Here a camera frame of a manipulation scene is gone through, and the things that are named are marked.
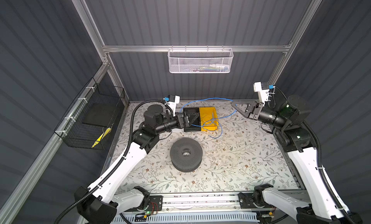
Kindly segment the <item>grey perforated spool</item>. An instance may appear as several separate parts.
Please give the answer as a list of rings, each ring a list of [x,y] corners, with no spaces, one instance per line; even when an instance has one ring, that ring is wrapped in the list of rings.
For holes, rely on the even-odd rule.
[[[173,166],[180,172],[193,172],[202,163],[203,148],[194,139],[181,138],[170,149]]]

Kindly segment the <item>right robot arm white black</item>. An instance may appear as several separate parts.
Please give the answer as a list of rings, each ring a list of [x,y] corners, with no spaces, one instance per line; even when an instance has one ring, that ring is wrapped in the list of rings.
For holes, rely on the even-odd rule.
[[[311,111],[302,98],[291,95],[276,111],[257,101],[247,104],[244,110],[239,108],[240,102],[231,105],[243,117],[274,128],[272,134],[293,163],[310,198],[309,202],[300,201],[271,184],[263,184],[254,188],[253,202],[257,207],[274,206],[299,224],[363,222],[359,214],[349,210],[326,173],[319,139],[305,122]]]

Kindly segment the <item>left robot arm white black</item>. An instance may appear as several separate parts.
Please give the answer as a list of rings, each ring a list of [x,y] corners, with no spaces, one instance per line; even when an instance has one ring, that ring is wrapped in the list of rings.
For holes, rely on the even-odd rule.
[[[80,187],[74,194],[78,213],[90,224],[109,224],[116,215],[130,209],[148,207],[150,194],[140,186],[116,195],[125,178],[159,142],[159,135],[173,129],[190,127],[198,112],[175,112],[158,101],[144,112],[144,122],[137,130],[130,123],[128,146],[119,158],[88,188]]]

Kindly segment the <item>black plastic bin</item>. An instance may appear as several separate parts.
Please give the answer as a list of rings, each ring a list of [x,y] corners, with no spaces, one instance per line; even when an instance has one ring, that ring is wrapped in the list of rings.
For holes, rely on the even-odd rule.
[[[190,126],[184,128],[185,132],[201,131],[200,108],[184,108],[183,111],[187,114]]]

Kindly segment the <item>yellow plastic bin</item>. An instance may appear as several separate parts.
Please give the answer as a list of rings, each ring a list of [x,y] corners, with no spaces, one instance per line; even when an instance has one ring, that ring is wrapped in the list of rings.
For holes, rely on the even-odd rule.
[[[217,124],[217,113],[215,107],[201,107],[200,108],[201,118],[201,131],[214,132],[218,129]]]

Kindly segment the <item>yellow black item in basket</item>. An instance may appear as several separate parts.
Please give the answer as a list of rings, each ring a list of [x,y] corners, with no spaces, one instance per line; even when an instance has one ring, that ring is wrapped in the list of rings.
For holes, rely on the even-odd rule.
[[[94,148],[96,145],[100,144],[101,141],[111,132],[111,130],[112,130],[111,127],[106,128],[105,131],[93,143],[92,148]]]

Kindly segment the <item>black pad in basket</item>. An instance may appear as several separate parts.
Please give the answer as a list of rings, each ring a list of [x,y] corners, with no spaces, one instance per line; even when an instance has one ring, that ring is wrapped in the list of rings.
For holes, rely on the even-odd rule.
[[[105,127],[110,124],[113,119],[116,107],[110,104],[93,103],[84,116],[82,123]]]

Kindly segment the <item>white vented strip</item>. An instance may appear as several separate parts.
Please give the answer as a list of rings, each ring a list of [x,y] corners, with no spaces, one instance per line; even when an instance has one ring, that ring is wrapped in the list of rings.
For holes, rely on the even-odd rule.
[[[125,217],[131,224],[191,224],[191,223],[222,223],[243,222],[258,224],[257,214],[244,211],[219,211],[219,212],[185,212],[185,213],[159,213],[147,218],[140,218],[138,214],[125,213],[117,215],[113,224],[124,224]]]

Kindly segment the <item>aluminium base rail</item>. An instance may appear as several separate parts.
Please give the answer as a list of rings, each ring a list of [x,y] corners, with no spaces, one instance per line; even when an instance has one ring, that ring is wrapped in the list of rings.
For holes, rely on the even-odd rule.
[[[312,208],[310,203],[295,199],[273,187],[255,190],[253,193],[183,194],[171,195],[165,198],[151,196],[142,187],[136,187],[129,192],[114,195],[107,201],[104,201],[101,195],[88,195],[76,207],[78,213],[90,222],[110,223],[116,215],[130,210],[145,211],[147,208],[162,210],[163,206],[171,206],[178,209],[181,207],[214,209],[220,206],[227,207],[237,204],[240,205],[241,209],[253,211],[278,209],[292,218],[296,218],[299,209],[308,210]]]

